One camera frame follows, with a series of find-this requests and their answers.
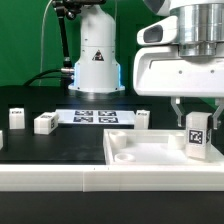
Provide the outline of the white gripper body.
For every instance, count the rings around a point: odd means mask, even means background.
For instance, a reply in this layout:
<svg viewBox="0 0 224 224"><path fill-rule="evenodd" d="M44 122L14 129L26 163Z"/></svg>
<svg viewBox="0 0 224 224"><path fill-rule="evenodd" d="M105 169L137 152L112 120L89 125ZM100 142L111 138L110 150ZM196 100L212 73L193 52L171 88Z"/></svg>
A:
<svg viewBox="0 0 224 224"><path fill-rule="evenodd" d="M133 67L133 87L138 95L167 97L224 97L224 43L214 56L180 57L172 41L178 18L169 16L141 29Z"/></svg>

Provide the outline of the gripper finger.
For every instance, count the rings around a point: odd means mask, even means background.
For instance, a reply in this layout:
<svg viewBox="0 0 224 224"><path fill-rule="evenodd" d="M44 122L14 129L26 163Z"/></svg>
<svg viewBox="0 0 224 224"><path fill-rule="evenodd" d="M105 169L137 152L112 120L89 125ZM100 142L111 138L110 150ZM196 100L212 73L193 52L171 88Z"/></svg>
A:
<svg viewBox="0 0 224 224"><path fill-rule="evenodd" d="M217 109L214 112L212 118L213 118L213 128L217 130L219 127L219 117L224 111L224 98L216 98L215 105L217 106Z"/></svg>
<svg viewBox="0 0 224 224"><path fill-rule="evenodd" d="M171 98L171 106L177 116L177 125L179 127L184 127L185 126L185 117L184 117L185 111L181 104L181 98L180 97L172 97Z"/></svg>

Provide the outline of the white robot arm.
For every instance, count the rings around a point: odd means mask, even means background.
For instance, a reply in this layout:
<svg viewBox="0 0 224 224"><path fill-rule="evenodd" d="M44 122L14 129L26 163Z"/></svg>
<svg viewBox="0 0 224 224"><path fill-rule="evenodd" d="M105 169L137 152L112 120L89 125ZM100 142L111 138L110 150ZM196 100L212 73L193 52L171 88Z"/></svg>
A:
<svg viewBox="0 0 224 224"><path fill-rule="evenodd" d="M143 0L163 19L141 29L133 67L133 87L144 96L166 96L183 124L182 97L214 98L212 116L224 111L224 0ZM71 88L92 97L120 87L114 32L98 6L83 7L81 55Z"/></svg>

